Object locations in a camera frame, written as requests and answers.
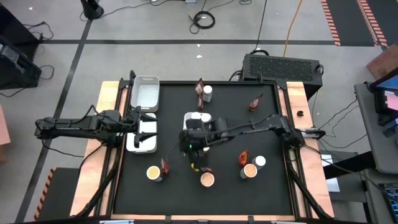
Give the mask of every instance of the black mat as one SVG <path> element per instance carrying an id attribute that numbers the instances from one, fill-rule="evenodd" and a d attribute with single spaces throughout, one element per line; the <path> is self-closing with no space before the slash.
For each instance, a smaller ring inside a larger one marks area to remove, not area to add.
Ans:
<path id="1" fill-rule="evenodd" d="M 69 217 L 78 177 L 79 169 L 57 168 L 55 170 L 37 221 Z"/>
<path id="2" fill-rule="evenodd" d="M 356 0 L 327 0 L 327 3 L 341 46 L 374 45 Z"/>
<path id="3" fill-rule="evenodd" d="M 387 40 L 387 44 L 390 46 L 398 42 L 397 0 L 368 0 L 368 4 Z"/>
<path id="4" fill-rule="evenodd" d="M 276 92 L 269 85 L 212 85 L 213 99 L 203 112 L 212 117 L 233 118 L 233 124 L 257 121 L 277 113 Z M 253 113 L 249 103 L 264 96 Z M 209 165 L 216 180 L 211 189 L 200 185 L 199 175 L 191 170 L 188 158 L 178 148 L 169 155 L 170 175 L 161 183 L 151 182 L 146 170 L 160 165 L 160 158 L 178 143 L 186 112 L 196 111 L 193 85 L 161 85 L 157 151 L 137 155 L 125 153 L 118 184 L 115 214 L 146 215 L 292 215 L 282 149 L 274 133 L 240 136 L 229 144 L 210 149 Z M 249 149 L 251 158 L 263 155 L 266 166 L 255 179 L 241 180 L 238 155 Z"/>

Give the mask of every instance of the concrete floor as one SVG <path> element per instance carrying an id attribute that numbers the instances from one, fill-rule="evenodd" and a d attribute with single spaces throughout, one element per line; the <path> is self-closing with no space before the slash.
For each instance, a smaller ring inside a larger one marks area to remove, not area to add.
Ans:
<path id="1" fill-rule="evenodd" d="M 0 167 L 0 223 L 16 220 L 26 189 L 41 151 L 41 142 L 34 135 L 34 121 L 53 116 L 67 76 L 74 75 L 61 117 L 80 117 L 90 104 L 97 102 L 101 82 L 128 78 L 133 69 L 138 75 L 157 75 L 161 80 L 227 80 L 241 68 L 244 54 L 254 44 L 240 44 L 238 40 L 256 40 L 264 0 L 241 6 L 235 1 L 214 9 L 216 25 L 192 35 L 187 15 L 201 9 L 198 4 L 167 2 L 159 7 L 142 6 L 118 11 L 94 21 L 88 40 L 154 40 L 139 44 L 85 44 L 82 37 L 86 22 L 79 20 L 82 11 L 79 1 L 64 0 L 0 0 L 22 23 L 46 21 L 54 32 L 54 40 L 39 46 L 34 63 L 51 64 L 55 76 L 41 80 L 38 88 L 24 90 L 12 98 L 0 96 L 12 143 L 7 146 L 10 162 Z M 208 1 L 205 9 L 227 2 Z M 262 40 L 284 40 L 299 0 L 268 0 L 261 33 Z M 101 0 L 106 12 L 123 6 L 141 4 L 141 0 Z M 46 27 L 35 28 L 49 36 Z M 220 40 L 220 44 L 156 44 L 156 40 Z M 319 0 L 304 0 L 291 40 L 332 40 Z M 76 53 L 78 45 L 83 48 Z M 260 45 L 273 56 L 282 56 L 283 45 Z M 353 85 L 373 78 L 365 65 L 381 53 L 380 47 L 338 47 L 335 45 L 289 45 L 286 57 L 321 61 L 325 66 L 323 87 L 318 92 L 314 109 L 315 124 L 322 125 L 334 113 L 355 99 Z M 78 60 L 76 70 L 72 60 Z M 331 126 L 325 126 L 330 132 Z M 325 137 L 329 143 L 344 146 L 365 133 L 359 109 L 355 109 L 336 128 L 336 139 Z M 52 147 L 83 155 L 87 140 L 58 138 Z M 367 138 L 344 149 L 349 152 L 370 150 Z M 78 167 L 81 159 L 49 152 L 25 216 L 32 221 L 45 180 L 51 167 Z M 333 203 L 336 216 L 343 220 L 365 221 L 361 206 Z"/>

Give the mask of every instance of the white bottle cap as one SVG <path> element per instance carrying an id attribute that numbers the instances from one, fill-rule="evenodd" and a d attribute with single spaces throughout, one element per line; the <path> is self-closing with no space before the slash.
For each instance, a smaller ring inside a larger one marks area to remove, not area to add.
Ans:
<path id="1" fill-rule="evenodd" d="M 266 158 L 264 158 L 264 156 L 257 156 L 255 158 L 255 163 L 257 166 L 264 166 L 266 164 Z"/>
<path id="2" fill-rule="evenodd" d="M 211 120 L 211 115 L 208 113 L 201 114 L 200 118 L 204 123 L 209 122 Z"/>
<path id="3" fill-rule="evenodd" d="M 205 86 L 203 88 L 203 92 L 206 94 L 210 94 L 213 91 L 213 88 L 211 86 Z"/>
<path id="4" fill-rule="evenodd" d="M 191 114 L 191 119 L 200 119 L 200 113 L 199 112 L 193 112 Z"/>

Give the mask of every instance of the yellow cable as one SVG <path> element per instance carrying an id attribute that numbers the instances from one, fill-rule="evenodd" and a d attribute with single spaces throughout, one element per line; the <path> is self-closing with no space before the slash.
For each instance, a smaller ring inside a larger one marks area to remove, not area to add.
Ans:
<path id="1" fill-rule="evenodd" d="M 289 31 L 287 32 L 287 37 L 286 37 L 286 42 L 285 42 L 285 50 L 284 50 L 284 57 L 285 57 L 286 50 L 287 50 L 287 42 L 289 41 L 290 31 L 292 30 L 294 20 L 296 20 L 296 16 L 299 13 L 299 9 L 301 7 L 301 3 L 303 3 L 303 0 L 300 0 L 299 4 L 297 6 L 297 9 L 296 9 L 296 13 L 294 14 L 292 23 L 290 24 Z"/>

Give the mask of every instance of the paper cup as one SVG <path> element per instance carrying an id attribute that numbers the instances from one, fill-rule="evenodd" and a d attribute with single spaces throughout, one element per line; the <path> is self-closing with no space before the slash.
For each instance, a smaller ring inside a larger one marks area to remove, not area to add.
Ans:
<path id="1" fill-rule="evenodd" d="M 214 180 L 214 175 L 209 172 L 205 172 L 200 176 L 200 183 L 205 188 L 210 188 L 214 184 Z"/>
<path id="2" fill-rule="evenodd" d="M 257 156 L 251 163 L 257 167 L 257 170 L 261 169 L 266 164 L 266 158 L 264 156 Z"/>
<path id="3" fill-rule="evenodd" d="M 257 167 L 253 164 L 247 164 L 241 169 L 241 178 L 253 178 L 257 175 Z"/>
<path id="4" fill-rule="evenodd" d="M 157 166 L 151 166 L 147 169 L 147 177 L 149 180 L 153 180 L 155 182 L 160 182 L 163 180 L 161 176 L 161 171 Z"/>

